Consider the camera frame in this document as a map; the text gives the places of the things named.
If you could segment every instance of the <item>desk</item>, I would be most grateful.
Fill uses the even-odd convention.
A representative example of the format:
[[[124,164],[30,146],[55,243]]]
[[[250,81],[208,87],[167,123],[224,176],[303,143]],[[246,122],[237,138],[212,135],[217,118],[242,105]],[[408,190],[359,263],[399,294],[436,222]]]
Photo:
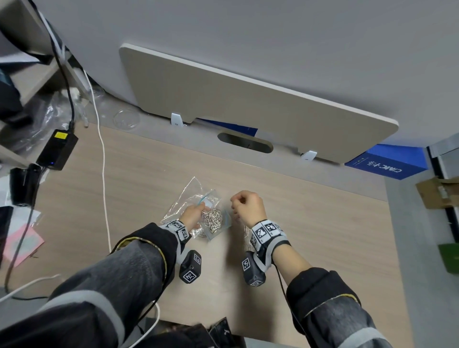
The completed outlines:
[[[69,277],[108,253],[97,129],[77,127],[77,135],[64,170],[51,172],[40,188],[43,217],[36,230],[45,243],[14,270],[12,288],[44,275]],[[102,128],[102,136],[113,245],[159,222],[193,176],[227,199],[242,189],[258,192],[294,248],[312,265],[338,271],[395,347],[413,347],[387,202],[114,129]],[[259,288],[244,283],[240,231],[210,243],[191,240],[189,247],[202,255],[202,275],[190,285],[172,282],[159,301],[162,319],[209,325],[227,316],[234,334],[307,346],[293,327],[275,270]],[[32,291],[49,294],[56,285],[40,283]]]

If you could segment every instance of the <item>black sleeve cuff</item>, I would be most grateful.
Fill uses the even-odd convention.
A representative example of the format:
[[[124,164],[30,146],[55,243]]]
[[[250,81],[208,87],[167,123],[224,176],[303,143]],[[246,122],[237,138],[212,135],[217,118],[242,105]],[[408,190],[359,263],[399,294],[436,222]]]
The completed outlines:
[[[303,325],[304,319],[318,306],[337,296],[347,295],[359,304],[357,294],[341,279],[335,271],[312,267],[297,275],[287,288],[287,301],[295,316]],[[296,330],[303,330],[293,319]]]
[[[171,273],[173,274],[175,272],[177,238],[172,233],[162,229],[152,222],[140,230],[122,238],[118,243],[116,243],[111,253],[125,247],[133,240],[140,240],[145,243],[149,243],[152,247],[156,247],[160,251],[161,256],[163,256],[164,267],[166,268],[163,269],[164,279],[167,279]]]

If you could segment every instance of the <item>green box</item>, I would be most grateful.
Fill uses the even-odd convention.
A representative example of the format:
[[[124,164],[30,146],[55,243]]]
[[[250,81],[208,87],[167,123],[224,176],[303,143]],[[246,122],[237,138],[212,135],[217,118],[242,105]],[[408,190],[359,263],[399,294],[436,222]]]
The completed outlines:
[[[446,271],[459,274],[459,243],[440,244],[438,246]]]

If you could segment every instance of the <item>blue box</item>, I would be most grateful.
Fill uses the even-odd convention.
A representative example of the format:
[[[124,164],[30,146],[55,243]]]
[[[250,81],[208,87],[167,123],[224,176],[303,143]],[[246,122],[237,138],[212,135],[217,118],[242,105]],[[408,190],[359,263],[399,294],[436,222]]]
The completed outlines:
[[[381,144],[344,165],[398,180],[428,169],[422,147]]]

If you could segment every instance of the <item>pink sticky note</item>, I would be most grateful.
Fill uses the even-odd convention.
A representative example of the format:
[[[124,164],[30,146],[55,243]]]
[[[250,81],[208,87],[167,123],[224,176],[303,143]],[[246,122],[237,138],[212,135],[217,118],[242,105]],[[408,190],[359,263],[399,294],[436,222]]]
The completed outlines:
[[[13,260],[14,253],[16,252],[21,236],[24,233],[26,225],[24,224],[21,228],[17,229],[16,232],[10,234],[6,239],[5,249],[3,251],[3,256],[8,260]],[[24,240],[17,255],[16,262],[14,267],[19,265],[22,261],[30,256],[37,248],[42,245],[45,241],[41,238],[37,232],[32,227],[29,227],[27,234],[24,237]]]

